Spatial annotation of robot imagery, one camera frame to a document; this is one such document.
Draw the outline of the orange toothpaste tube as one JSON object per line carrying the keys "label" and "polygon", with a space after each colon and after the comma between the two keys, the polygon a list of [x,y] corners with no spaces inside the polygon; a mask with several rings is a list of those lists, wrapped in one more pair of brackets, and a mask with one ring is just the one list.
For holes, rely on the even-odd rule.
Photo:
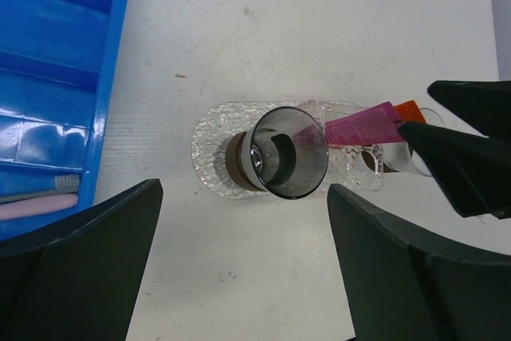
{"label": "orange toothpaste tube", "polygon": [[398,115],[403,121],[414,121],[419,123],[426,123],[426,119],[422,111],[414,100],[405,101],[394,107]]}

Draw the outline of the blue plastic bin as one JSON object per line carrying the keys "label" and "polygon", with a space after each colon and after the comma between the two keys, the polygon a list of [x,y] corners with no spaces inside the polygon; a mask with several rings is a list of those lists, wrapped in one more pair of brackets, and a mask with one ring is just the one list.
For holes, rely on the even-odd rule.
{"label": "blue plastic bin", "polygon": [[3,240],[93,204],[126,6],[1,0],[1,194],[81,177],[74,207],[3,220]]}

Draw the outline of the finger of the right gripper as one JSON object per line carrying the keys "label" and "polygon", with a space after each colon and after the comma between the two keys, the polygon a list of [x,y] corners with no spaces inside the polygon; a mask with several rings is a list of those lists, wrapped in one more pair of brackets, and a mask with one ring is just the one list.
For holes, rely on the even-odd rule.
{"label": "finger of the right gripper", "polygon": [[510,81],[439,80],[427,93],[479,133],[510,141]]}
{"label": "finger of the right gripper", "polygon": [[409,121],[398,128],[462,217],[510,217],[510,143]]}

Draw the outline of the dark tinted cup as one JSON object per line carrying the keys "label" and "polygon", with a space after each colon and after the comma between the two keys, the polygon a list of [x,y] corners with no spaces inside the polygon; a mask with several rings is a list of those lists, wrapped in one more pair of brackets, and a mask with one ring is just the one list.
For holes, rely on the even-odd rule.
{"label": "dark tinted cup", "polygon": [[308,112],[280,106],[228,142],[225,166],[244,190],[285,200],[311,195],[327,174],[329,152],[323,127]]}

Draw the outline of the clear cup brown base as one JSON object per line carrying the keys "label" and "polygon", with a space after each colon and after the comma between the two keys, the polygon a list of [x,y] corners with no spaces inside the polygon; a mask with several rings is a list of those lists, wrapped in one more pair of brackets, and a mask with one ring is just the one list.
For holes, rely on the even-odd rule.
{"label": "clear cup brown base", "polygon": [[[442,117],[430,108],[420,108],[426,124],[446,127]],[[409,174],[432,177],[424,160],[406,142],[382,145],[383,172],[406,172]]]}

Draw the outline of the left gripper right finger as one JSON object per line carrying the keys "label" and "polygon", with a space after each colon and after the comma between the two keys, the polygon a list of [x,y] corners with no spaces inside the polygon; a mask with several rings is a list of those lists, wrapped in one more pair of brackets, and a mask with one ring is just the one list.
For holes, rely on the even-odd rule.
{"label": "left gripper right finger", "polygon": [[357,340],[508,340],[510,257],[440,236],[340,184],[331,231]]}

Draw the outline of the pink toothpaste tube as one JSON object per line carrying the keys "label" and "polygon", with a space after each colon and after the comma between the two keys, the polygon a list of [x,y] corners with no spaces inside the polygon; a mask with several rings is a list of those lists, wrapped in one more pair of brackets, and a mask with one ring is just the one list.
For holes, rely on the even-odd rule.
{"label": "pink toothpaste tube", "polygon": [[403,121],[389,101],[328,120],[327,108],[339,106],[340,104],[320,101],[306,101],[298,104],[299,108],[319,118],[329,145],[380,145],[405,141],[398,132]]}

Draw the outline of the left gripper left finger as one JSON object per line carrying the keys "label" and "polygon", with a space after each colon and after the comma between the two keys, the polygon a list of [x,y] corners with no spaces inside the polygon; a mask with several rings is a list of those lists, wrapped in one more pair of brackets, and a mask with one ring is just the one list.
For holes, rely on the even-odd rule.
{"label": "left gripper left finger", "polygon": [[1,242],[3,340],[123,340],[163,200],[158,179]]}

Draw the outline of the grey green toothbrush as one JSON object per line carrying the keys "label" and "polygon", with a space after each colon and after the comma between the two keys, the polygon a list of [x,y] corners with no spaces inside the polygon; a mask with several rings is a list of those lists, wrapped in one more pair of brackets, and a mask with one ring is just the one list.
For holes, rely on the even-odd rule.
{"label": "grey green toothbrush", "polygon": [[46,182],[45,186],[32,188],[28,192],[10,192],[1,195],[1,203],[6,204],[44,196],[76,193],[79,191],[80,184],[81,177],[77,174],[54,176]]}

